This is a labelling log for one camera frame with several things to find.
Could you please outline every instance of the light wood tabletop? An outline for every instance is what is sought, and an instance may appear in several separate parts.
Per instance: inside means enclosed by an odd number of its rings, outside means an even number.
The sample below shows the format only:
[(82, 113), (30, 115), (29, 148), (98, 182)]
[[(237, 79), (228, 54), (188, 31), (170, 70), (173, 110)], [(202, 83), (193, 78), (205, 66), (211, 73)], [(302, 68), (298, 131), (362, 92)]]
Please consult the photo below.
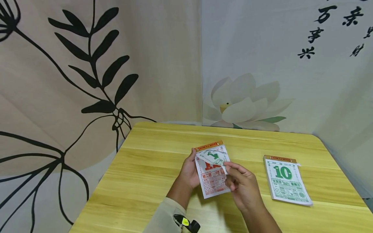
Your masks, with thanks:
[[(149, 122), (131, 130), (70, 232), (142, 232), (191, 148), (218, 140), (232, 162), (256, 174), (265, 205), (284, 233), (373, 232), (372, 213), (313, 135)], [(312, 207), (271, 199), (265, 154), (300, 163)], [(230, 193), (203, 199), (197, 187), (187, 217), (199, 222), (200, 233), (247, 232)]]

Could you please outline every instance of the black leaf pattern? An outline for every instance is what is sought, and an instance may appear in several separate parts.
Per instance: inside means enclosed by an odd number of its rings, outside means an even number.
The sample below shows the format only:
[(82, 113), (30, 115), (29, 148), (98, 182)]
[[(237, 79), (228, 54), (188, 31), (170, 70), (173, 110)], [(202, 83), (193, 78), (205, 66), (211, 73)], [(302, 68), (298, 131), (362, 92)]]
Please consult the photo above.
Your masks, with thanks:
[(138, 77), (139, 75), (137, 74), (131, 74), (123, 79), (122, 83), (118, 87), (117, 93), (115, 94), (115, 105), (117, 105), (119, 101), (123, 99)]
[(115, 110), (115, 105), (107, 100), (100, 100), (99, 102), (85, 107), (82, 113), (112, 113)]
[(64, 36), (62, 36), (59, 33), (54, 33), (57, 38), (61, 41), (61, 43), (72, 53), (75, 57), (83, 60), (83, 61), (89, 61), (91, 58), (88, 54), (86, 54), (83, 50), (81, 50), (79, 47), (71, 43), (68, 39), (66, 39)]
[(79, 20), (70, 11), (63, 10), (63, 13), (66, 16), (66, 18), (68, 19), (68, 21), (71, 23), (71, 25), (68, 24), (68, 23), (62, 23), (62, 22), (56, 21), (52, 18), (48, 18), (48, 21), (52, 26), (54, 26), (56, 28), (63, 29), (63, 30), (67, 30), (67, 31), (70, 31), (70, 32), (72, 32), (74, 34), (77, 34), (79, 36), (88, 38), (88, 53), (86, 53), (82, 49), (80, 49), (79, 47), (74, 45), (72, 42), (70, 42), (68, 39), (66, 39), (64, 36), (62, 36), (61, 34), (55, 33), (55, 35), (61, 41), (61, 43), (74, 56), (76, 56), (77, 58), (79, 58), (81, 60), (84, 60), (84, 61), (87, 61), (87, 62), (90, 63), (91, 68), (92, 68), (92, 72), (93, 72), (93, 76), (89, 75), (87, 72), (85, 72), (82, 69), (77, 68), (75, 66), (70, 65), (69, 67), (71, 69), (75, 70), (76, 72), (78, 72), (91, 87), (93, 87), (93, 88), (99, 87), (101, 89), (102, 93), (106, 97), (106, 99), (103, 100), (103, 99), (101, 99), (101, 98), (99, 98), (95, 95), (92, 95), (91, 93), (88, 93), (87, 91), (85, 91), (84, 89), (82, 89), (81, 87), (76, 85), (73, 81), (71, 81), (71, 79), (64, 73), (64, 71), (57, 64), (57, 62), (40, 45), (38, 45), (35, 41), (33, 41), (31, 38), (29, 38), (26, 34), (24, 34), (17, 27), (17, 25), (18, 25), (18, 23), (21, 19), (21, 11), (20, 11), (20, 8), (17, 4), (17, 0), (14, 0), (14, 3), (15, 3), (16, 11), (13, 11), (11, 9), (7, 0), (4, 0), (3, 3), (0, 2), (0, 12), (2, 13), (2, 14), (0, 13), (0, 18), (1, 18), (0, 20), (3, 21), (0, 24), (0, 42), (6, 40), (12, 32), (17, 33), (19, 36), (21, 36), (23, 39), (25, 39), (27, 42), (29, 42), (31, 45), (33, 45), (37, 50), (39, 50), (43, 55), (45, 55), (47, 57), (47, 59), (56, 67), (56, 69), (61, 74), (61, 76), (65, 80), (67, 80), (71, 85), (73, 85), (74, 87), (79, 89), (81, 92), (85, 93), (86, 95), (98, 100), (97, 103), (82, 109), (81, 110), (82, 113), (110, 113), (109, 115), (100, 116), (98, 118), (95, 118), (90, 123), (88, 123), (88, 125), (84, 128), (84, 130), (81, 132), (81, 134), (64, 151), (62, 151), (62, 150), (60, 150), (56, 147), (53, 147), (51, 145), (47, 145), (45, 143), (30, 139), (30, 138), (26, 138), (26, 137), (16, 135), (16, 134), (13, 134), (13, 133), (0, 131), (0, 136), (5, 136), (5, 137), (9, 137), (9, 138), (14, 138), (14, 139), (17, 139), (17, 140), (20, 140), (20, 141), (24, 141), (26, 143), (29, 143), (31, 145), (34, 145), (34, 146), (37, 146), (37, 147), (40, 147), (40, 148), (45, 148), (45, 149), (55, 151), (60, 155), (58, 157), (58, 156), (49, 155), (49, 154), (42, 154), (42, 153), (24, 153), (24, 154), (17, 154), (17, 155), (11, 155), (11, 156), (6, 156), (6, 157), (3, 157), (3, 158), (0, 158), (0, 164), (4, 163), (6, 161), (9, 161), (9, 160), (18, 159), (18, 158), (22, 158), (22, 157), (30, 157), (30, 156), (46, 157), (46, 158), (49, 158), (49, 159), (53, 160), (52, 162), (50, 162), (46, 165), (43, 165), (43, 166), (41, 166), (41, 167), (37, 168), (36, 170), (31, 171), (31, 172), (27, 172), (27, 173), (24, 173), (24, 174), (19, 174), (17, 176), (12, 176), (12, 177), (7, 177), (7, 178), (4, 178), (4, 179), (0, 179), (0, 183), (13, 181), (13, 180), (16, 180), (16, 179), (19, 179), (19, 178), (22, 178), (22, 177), (25, 179), (25, 180), (22, 180), (21, 184), (18, 185), (16, 187), (16, 189), (13, 190), (4, 200), (0, 200), (0, 210), (1, 210), (6, 205), (6, 203), (8, 203), (26, 184), (28, 184), (31, 180), (37, 179), (37, 177), (36, 177), (37, 175), (43, 174), (45, 172), (43, 177), (41, 178), (41, 180), (34, 187), (34, 189), (31, 190), (31, 192), (27, 195), (27, 197), (23, 201), (20, 202), (18, 207), (15, 208), (15, 210), (10, 214), (10, 216), (6, 219), (6, 221), (0, 226), (0, 232), (2, 232), (5, 225), (12, 218), (12, 216), (14, 216), (14, 214), (18, 211), (18, 209), (32, 196), (32, 206), (31, 206), (31, 223), (32, 224), (31, 224), (31, 229), (30, 229), (30, 232), (32, 233), (34, 231), (35, 221), (37, 219), (36, 216), (35, 216), (35, 214), (36, 214), (35, 208), (36, 208), (36, 205), (37, 205), (37, 203), (36, 203), (36, 198), (37, 197), (36, 196), (38, 194), (39, 187), (52, 174), (53, 170), (59, 164), (61, 164), (61, 171), (60, 171), (60, 177), (59, 177), (58, 201), (59, 201), (59, 204), (60, 204), (60, 212), (62, 213), (63, 217), (65, 218), (65, 220), (69, 224), (73, 224), (73, 222), (70, 219), (68, 219), (67, 214), (65, 213), (64, 208), (63, 208), (63, 203), (61, 201), (61, 191), (62, 191), (61, 182), (62, 182), (62, 178), (63, 178), (63, 176), (62, 176), (63, 170), (71, 171), (74, 175), (78, 176), (82, 180), (83, 185), (84, 185), (85, 190), (86, 190), (86, 196), (87, 196), (87, 200), (88, 200), (88, 198), (89, 198), (89, 186), (88, 186), (87, 180), (77, 170), (73, 169), (72, 167), (68, 166), (65, 163), (65, 155), (80, 140), (80, 138), (85, 133), (86, 129), (91, 124), (93, 124), (96, 120), (104, 118), (104, 117), (109, 117), (109, 116), (114, 117), (114, 123), (112, 125), (112, 130), (116, 132), (115, 143), (116, 143), (116, 150), (118, 151), (118, 146), (119, 146), (118, 144), (119, 144), (119, 140), (120, 140), (119, 130), (120, 130), (121, 135), (125, 139), (125, 135), (124, 135), (124, 132), (122, 130), (122, 125), (124, 126), (123, 123), (125, 123), (126, 126), (128, 126), (128, 128), (130, 130), (132, 129), (131, 123), (126, 116), (128, 116), (130, 119), (142, 118), (142, 119), (146, 119), (146, 120), (150, 120), (150, 121), (154, 121), (154, 120), (152, 120), (150, 118), (147, 118), (147, 117), (143, 117), (143, 116), (132, 116), (129, 113), (127, 113), (124, 109), (116, 107), (118, 102), (127, 94), (129, 89), (132, 87), (132, 85), (138, 79), (137, 74), (128, 75), (122, 81), (122, 83), (120, 84), (120, 86), (117, 90), (116, 96), (115, 96), (115, 104), (113, 103), (111, 98), (108, 96), (108, 94), (104, 90), (104, 88), (106, 86), (108, 86), (113, 81), (115, 75), (117, 74), (117, 72), (121, 68), (121, 66), (128, 61), (129, 56), (127, 56), (127, 55), (122, 56), (122, 57), (118, 58), (115, 62), (113, 62), (107, 68), (104, 76), (102, 77), (103, 85), (101, 85), (100, 82), (99, 82), (99, 76), (98, 76), (98, 73), (97, 73), (96, 62), (112, 45), (113, 41), (118, 36), (119, 31), (118, 30), (110, 31), (109, 34), (105, 37), (105, 39), (97, 47), (97, 49), (95, 50), (95, 52), (93, 54), (91, 54), (91, 40), (92, 40), (92, 37), (93, 37), (94, 33), (96, 33), (97, 31), (102, 29), (104, 26), (106, 26), (118, 14), (119, 8), (113, 7), (111, 9), (107, 10), (100, 17), (100, 19), (98, 20), (98, 22), (95, 26), (94, 22), (95, 22), (96, 0), (93, 0), (93, 14), (92, 14), (93, 18), (92, 18), (92, 27), (91, 27), (90, 32), (87, 32), (87, 29), (85, 28), (85, 26), (83, 25), (81, 20)]
[(56, 28), (61, 28), (61, 29), (64, 29), (64, 30), (68, 30), (68, 31), (70, 31), (72, 33), (75, 33), (77, 35), (80, 35), (82, 37), (87, 37), (87, 35), (83, 31), (77, 29), (76, 27), (74, 27), (72, 25), (69, 25), (69, 24), (66, 24), (66, 23), (61, 23), (61, 22), (58, 22), (57, 20), (54, 20), (54, 19), (51, 19), (51, 18), (48, 18), (48, 21), (52, 26), (54, 26)]
[(98, 32), (100, 29), (105, 27), (107, 23), (110, 22), (119, 12), (119, 8), (113, 7), (105, 11), (105, 13), (97, 21), (96, 27), (93, 28), (92, 33)]
[(81, 70), (79, 69), (78, 67), (75, 67), (75, 66), (70, 66), (69, 67), (73, 70), (75, 70), (76, 72), (78, 72), (83, 78), (84, 80), (92, 87), (92, 88), (96, 88), (98, 87), (99, 83), (96, 79), (94, 79), (91, 75), (87, 74), (84, 70)]
[(109, 66), (109, 68), (105, 71), (104, 76), (102, 77), (102, 87), (106, 87), (112, 82), (118, 70), (124, 63), (126, 63), (126, 61), (128, 61), (128, 59), (128, 55), (120, 57)]
[(70, 21), (70, 23), (80, 32), (81, 36), (89, 36), (89, 33), (87, 32), (87, 29), (83, 25), (82, 21), (80, 21), (73, 13), (68, 10), (62, 10), (62, 12), (65, 14), (68, 21)]
[(97, 61), (107, 50), (108, 48), (112, 45), (113, 41), (115, 38), (119, 35), (118, 30), (112, 30), (110, 31), (105, 39), (102, 41), (102, 43), (97, 47), (95, 52), (92, 55), (92, 59), (94, 61)]

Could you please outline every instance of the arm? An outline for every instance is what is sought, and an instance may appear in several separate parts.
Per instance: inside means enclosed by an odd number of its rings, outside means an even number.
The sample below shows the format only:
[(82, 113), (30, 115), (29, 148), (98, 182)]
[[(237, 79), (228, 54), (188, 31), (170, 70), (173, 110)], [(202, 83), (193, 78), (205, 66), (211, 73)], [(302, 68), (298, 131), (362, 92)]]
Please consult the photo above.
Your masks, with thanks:
[(184, 209), (187, 209), (192, 191), (193, 188), (188, 184), (188, 182), (178, 176), (166, 197), (176, 201)]
[(264, 205), (241, 213), (250, 233), (281, 233), (276, 221)]
[(255, 175), (241, 165), (224, 162), (229, 174), (225, 181), (250, 233), (282, 233), (265, 207)]
[(194, 163), (195, 150), (184, 160), (179, 176), (174, 181), (166, 198), (159, 204), (156, 212), (143, 233), (179, 233), (181, 228), (173, 219), (174, 214), (186, 214), (192, 191), (200, 184)]

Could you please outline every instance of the black calligraphy characters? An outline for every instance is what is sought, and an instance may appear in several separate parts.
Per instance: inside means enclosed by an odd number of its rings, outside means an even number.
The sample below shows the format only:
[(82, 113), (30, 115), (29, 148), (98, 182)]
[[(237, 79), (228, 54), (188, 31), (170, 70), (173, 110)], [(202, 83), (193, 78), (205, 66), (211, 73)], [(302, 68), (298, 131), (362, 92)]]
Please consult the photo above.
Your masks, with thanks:
[(310, 39), (308, 42), (312, 44), (317, 38), (320, 37), (320, 33), (322, 31), (324, 31), (324, 29), (320, 29), (319, 27), (317, 27), (317, 29), (314, 31), (310, 31), (311, 35), (308, 37), (308, 39)]
[(361, 47), (358, 45), (355, 49), (354, 49), (354, 51), (352, 52), (352, 54), (350, 55), (350, 57), (352, 56), (352, 55), (354, 55), (355, 57), (359, 54), (359, 52), (360, 52), (360, 50), (362, 50), (364, 48), (364, 44), (362, 44), (361, 45)]
[(343, 22), (342, 25), (349, 26), (351, 25), (351, 23), (353, 23), (354, 25), (357, 25), (358, 22), (356, 20), (356, 17), (360, 17), (364, 15), (363, 13), (360, 13), (360, 11), (361, 11), (361, 8), (359, 6), (357, 6), (355, 10), (350, 11), (351, 15), (343, 17), (347, 21)]
[(335, 10), (335, 9), (337, 9), (336, 5), (328, 6), (328, 7), (319, 9), (319, 12), (322, 13), (322, 15), (320, 15), (319, 18), (316, 19), (314, 22), (316, 22), (316, 21), (319, 22), (319, 23), (325, 22), (330, 17), (330, 13), (328, 13), (328, 11), (329, 10)]
[(315, 48), (313, 46), (311, 48), (306, 48), (305, 50), (303, 48), (302, 49), (303, 53), (298, 54), (298, 56), (299, 56), (299, 58), (303, 58), (304, 55), (306, 55), (307, 58), (310, 59), (311, 58), (310, 54), (315, 54), (315, 52), (312, 52), (313, 50), (315, 50)]
[(373, 32), (373, 27), (369, 27), (367, 35), (363, 37), (363, 39), (370, 37), (370, 34)]

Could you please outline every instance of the beige sleeve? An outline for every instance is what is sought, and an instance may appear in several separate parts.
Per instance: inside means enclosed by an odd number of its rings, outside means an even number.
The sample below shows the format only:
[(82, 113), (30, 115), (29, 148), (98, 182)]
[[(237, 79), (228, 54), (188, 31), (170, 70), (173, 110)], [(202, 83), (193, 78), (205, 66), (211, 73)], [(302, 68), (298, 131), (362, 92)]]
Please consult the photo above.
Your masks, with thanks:
[(185, 209), (176, 201), (165, 198), (159, 204), (143, 233), (179, 233), (181, 228), (173, 220), (174, 214), (185, 216)]

